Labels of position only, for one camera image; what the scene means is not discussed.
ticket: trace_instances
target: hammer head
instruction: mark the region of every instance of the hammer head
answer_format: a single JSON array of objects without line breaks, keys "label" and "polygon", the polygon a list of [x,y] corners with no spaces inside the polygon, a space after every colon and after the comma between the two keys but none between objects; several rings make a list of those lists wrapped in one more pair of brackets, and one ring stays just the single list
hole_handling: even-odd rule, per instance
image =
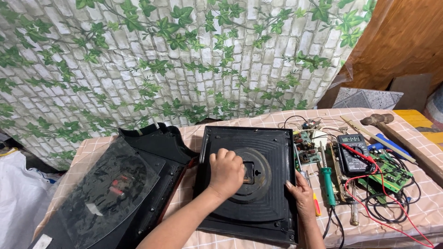
[{"label": "hammer head", "polygon": [[365,117],[364,119],[360,120],[360,123],[362,125],[374,125],[376,126],[378,123],[391,123],[394,121],[394,116],[392,114],[372,114],[369,117]]}]

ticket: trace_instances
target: green soldering iron handle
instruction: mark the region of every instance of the green soldering iron handle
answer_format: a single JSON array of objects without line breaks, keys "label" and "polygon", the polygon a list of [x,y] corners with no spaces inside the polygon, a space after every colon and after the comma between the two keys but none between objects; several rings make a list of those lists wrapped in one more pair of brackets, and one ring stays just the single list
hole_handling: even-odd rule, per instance
[{"label": "green soldering iron handle", "polygon": [[331,181],[331,168],[323,167],[320,168],[323,178],[325,179],[326,197],[328,198],[328,204],[330,206],[335,206],[334,190],[332,189]]}]

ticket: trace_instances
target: yellow wooden board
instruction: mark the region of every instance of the yellow wooden board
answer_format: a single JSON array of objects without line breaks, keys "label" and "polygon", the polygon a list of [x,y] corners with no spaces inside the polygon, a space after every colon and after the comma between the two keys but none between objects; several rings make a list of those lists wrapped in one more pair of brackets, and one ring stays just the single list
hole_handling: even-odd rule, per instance
[{"label": "yellow wooden board", "polygon": [[[427,127],[432,128],[432,122],[429,121],[423,114],[417,110],[394,110],[398,116],[402,117],[406,122],[414,128]],[[420,132],[431,142],[435,143],[442,151],[443,147],[443,132]]]}]

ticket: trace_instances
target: brick pattern backdrop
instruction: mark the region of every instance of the brick pattern backdrop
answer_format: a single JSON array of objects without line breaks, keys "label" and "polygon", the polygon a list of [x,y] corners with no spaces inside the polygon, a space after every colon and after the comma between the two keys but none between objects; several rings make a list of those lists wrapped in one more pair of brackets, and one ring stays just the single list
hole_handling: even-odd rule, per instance
[{"label": "brick pattern backdrop", "polygon": [[0,128],[67,168],[154,121],[312,108],[374,0],[0,0]]}]

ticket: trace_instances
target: pink tablecloth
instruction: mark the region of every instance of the pink tablecloth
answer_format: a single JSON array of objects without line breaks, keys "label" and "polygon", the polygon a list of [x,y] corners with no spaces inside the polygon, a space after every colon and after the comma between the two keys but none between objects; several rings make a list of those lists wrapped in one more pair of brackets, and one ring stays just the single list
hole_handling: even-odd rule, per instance
[{"label": "pink tablecloth", "polygon": [[[261,116],[253,118],[240,118],[229,121],[221,121],[217,123],[211,123],[210,125],[222,125],[222,126],[249,126],[249,127],[268,127],[268,128],[282,128],[284,120],[292,115],[301,115],[306,118],[322,118],[322,124],[330,127],[340,127],[346,124],[342,122],[340,115],[347,115],[353,120],[360,120],[372,113],[391,113],[395,116],[395,120],[389,124],[391,128],[400,133],[401,136],[407,138],[411,143],[416,145],[422,150],[422,152],[429,156],[431,160],[438,165],[443,165],[443,152],[432,142],[426,139],[418,131],[416,131],[411,125],[404,121],[401,117],[389,110],[372,110],[363,108],[351,108],[351,109],[320,109],[320,110],[304,110],[304,111],[285,111],[263,114]],[[287,126],[289,128],[295,128],[300,124],[300,119],[291,119]],[[199,151],[202,143],[202,136],[205,125],[196,125],[190,127],[180,128],[182,138],[185,144],[192,150]],[[373,133],[379,133],[375,127],[367,127],[367,129]],[[337,131],[329,130],[335,135],[340,133]],[[352,129],[349,129],[350,133],[356,133]],[[66,176],[60,183],[57,192],[52,200],[52,203],[48,209],[45,219],[37,227],[35,233],[37,234],[42,227],[47,223],[49,217],[53,214],[54,210],[60,206],[72,189],[76,186],[79,180],[90,169],[93,163],[103,154],[109,143],[114,140],[115,137],[102,137],[92,138],[83,141],[77,154],[72,162],[71,169],[66,173]],[[443,191],[442,188],[437,186],[424,172],[417,166],[406,163],[411,172],[414,174],[415,179],[419,183],[422,196],[418,203],[412,204],[409,212],[409,216],[420,229],[420,231],[428,237],[433,243],[443,242]],[[317,218],[317,223],[320,230],[323,232],[328,220],[327,209],[322,196],[323,191],[320,188],[319,178],[317,177],[317,165],[311,164],[302,167],[303,170],[308,170],[310,173],[315,172],[311,176],[311,183],[314,192],[319,198],[320,206],[322,209],[322,216]],[[173,197],[173,200],[168,207],[165,218],[174,213],[180,207],[186,205],[191,201],[192,186],[194,184],[196,169],[188,170],[183,178],[180,186]],[[415,186],[406,188],[405,193],[414,201],[418,197],[418,190]],[[396,232],[390,228],[381,226],[376,222],[370,220],[367,217],[366,211],[363,206],[359,205],[360,213],[360,225],[355,227],[351,226],[350,220],[350,207],[348,205],[337,206],[336,211],[345,229],[345,247],[370,247],[370,248],[388,248],[388,247],[405,247],[417,245],[412,239],[405,237],[399,232]],[[398,211],[398,208],[392,208],[388,210],[386,215],[392,215]],[[417,236],[413,226],[405,221],[398,225],[392,225],[397,229],[400,229],[414,238],[425,242],[421,236]],[[337,247],[341,242],[341,232],[337,224],[334,222],[331,225],[328,236],[325,239],[326,247]],[[215,235],[211,233],[205,233],[201,231],[195,231],[188,242],[185,244],[186,249],[272,249],[272,248],[287,248],[287,245],[269,245],[259,242],[253,242],[249,240],[242,240],[233,238],[230,236]]]}]

